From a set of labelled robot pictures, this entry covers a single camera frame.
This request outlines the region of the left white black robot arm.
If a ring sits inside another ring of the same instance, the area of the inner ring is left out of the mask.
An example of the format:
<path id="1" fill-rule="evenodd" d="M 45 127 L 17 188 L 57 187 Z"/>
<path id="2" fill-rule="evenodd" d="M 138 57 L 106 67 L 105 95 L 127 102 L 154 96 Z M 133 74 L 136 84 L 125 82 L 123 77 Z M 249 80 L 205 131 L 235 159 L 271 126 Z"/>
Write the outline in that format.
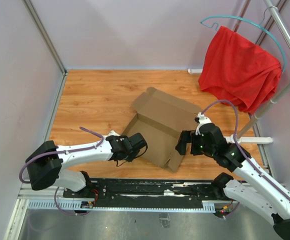
<path id="1" fill-rule="evenodd" d="M 100 140 L 79 145 L 55 145 L 52 140 L 44 142 L 26 159 L 22 167 L 23 171 L 27 171 L 29 179 L 25 180 L 22 173 L 19 179 L 30 184 L 34 191 L 54 186 L 69 189 L 81 198 L 86 198 L 94 189 L 88 173 L 72 171 L 70 167 L 91 162 L 132 162 L 148 150 L 148 144 L 141 133 L 126 136 L 111 131 L 107 135 L 96 132 L 93 135 Z"/>

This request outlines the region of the brown cardboard box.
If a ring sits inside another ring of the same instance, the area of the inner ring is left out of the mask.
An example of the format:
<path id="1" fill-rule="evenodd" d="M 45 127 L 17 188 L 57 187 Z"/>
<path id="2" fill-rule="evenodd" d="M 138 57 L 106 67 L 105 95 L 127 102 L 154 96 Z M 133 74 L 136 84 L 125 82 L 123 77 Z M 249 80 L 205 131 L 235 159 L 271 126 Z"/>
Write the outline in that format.
<path id="1" fill-rule="evenodd" d="M 175 150 L 181 132 L 196 129 L 195 117 L 202 109 L 154 87 L 147 88 L 131 107 L 135 115 L 122 134 L 130 137 L 141 133 L 148 145 L 142 157 L 162 169 L 176 172 L 183 159 Z"/>

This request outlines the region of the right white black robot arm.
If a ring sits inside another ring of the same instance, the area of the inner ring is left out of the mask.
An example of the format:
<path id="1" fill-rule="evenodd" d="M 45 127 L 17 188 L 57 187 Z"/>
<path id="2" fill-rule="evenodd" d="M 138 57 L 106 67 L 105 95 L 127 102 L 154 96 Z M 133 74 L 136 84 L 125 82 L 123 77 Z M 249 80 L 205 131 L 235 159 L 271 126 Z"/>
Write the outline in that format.
<path id="1" fill-rule="evenodd" d="M 183 156 L 188 144 L 191 155 L 214 159 L 252 187 L 249 189 L 222 172 L 212 181 L 211 193 L 215 199 L 227 197 L 240 202 L 267 220 L 279 237 L 290 240 L 289 190 L 265 172 L 244 148 L 228 143 L 213 123 L 203 124 L 198 130 L 183 130 L 175 149 Z"/>

